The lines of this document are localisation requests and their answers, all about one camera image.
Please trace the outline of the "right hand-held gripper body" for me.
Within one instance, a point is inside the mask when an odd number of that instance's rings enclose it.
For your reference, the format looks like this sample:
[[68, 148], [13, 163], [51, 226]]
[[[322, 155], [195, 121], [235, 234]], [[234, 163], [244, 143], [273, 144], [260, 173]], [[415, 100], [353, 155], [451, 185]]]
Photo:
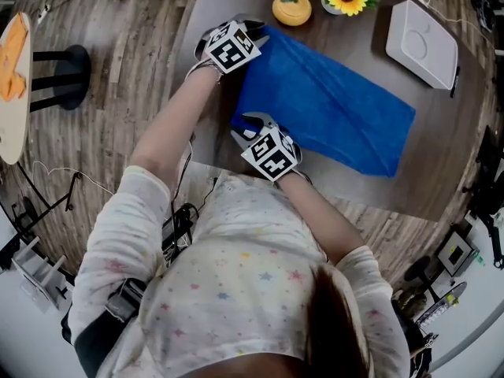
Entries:
[[286, 128], [278, 125], [255, 132], [257, 139], [241, 153], [249, 165], [271, 182], [295, 171], [302, 162], [302, 151]]

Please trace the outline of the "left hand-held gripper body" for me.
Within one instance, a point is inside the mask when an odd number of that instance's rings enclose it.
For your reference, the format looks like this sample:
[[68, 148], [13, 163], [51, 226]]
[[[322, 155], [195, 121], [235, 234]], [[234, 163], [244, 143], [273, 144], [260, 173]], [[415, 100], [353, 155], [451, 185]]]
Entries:
[[194, 55], [198, 65], [214, 65], [221, 74], [229, 74], [261, 55], [257, 40], [251, 40], [234, 20], [206, 31], [198, 41]]

